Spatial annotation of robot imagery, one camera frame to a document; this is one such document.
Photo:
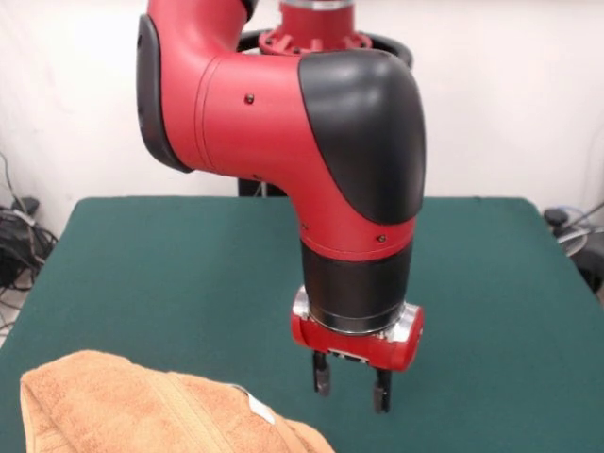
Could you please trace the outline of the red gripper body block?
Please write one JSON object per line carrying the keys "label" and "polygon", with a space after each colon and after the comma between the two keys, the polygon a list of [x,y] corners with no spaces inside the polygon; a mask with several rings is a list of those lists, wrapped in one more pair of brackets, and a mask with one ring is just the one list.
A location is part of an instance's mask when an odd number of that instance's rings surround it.
{"label": "red gripper body block", "polygon": [[336,333],[310,316],[291,315],[294,340],[320,353],[359,359],[374,368],[403,372],[415,358],[424,327],[422,309],[404,309],[398,320],[380,333],[353,336]]}

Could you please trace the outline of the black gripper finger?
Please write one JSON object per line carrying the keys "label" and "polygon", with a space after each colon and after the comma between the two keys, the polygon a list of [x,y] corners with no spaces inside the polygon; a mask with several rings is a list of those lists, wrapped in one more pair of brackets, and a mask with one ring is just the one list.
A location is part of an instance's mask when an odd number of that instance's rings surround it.
{"label": "black gripper finger", "polygon": [[327,355],[319,351],[312,352],[313,389],[321,396],[330,393],[330,368]]}
{"label": "black gripper finger", "polygon": [[376,413],[387,413],[391,408],[392,372],[380,368],[375,369],[377,380],[373,388],[373,403]]}

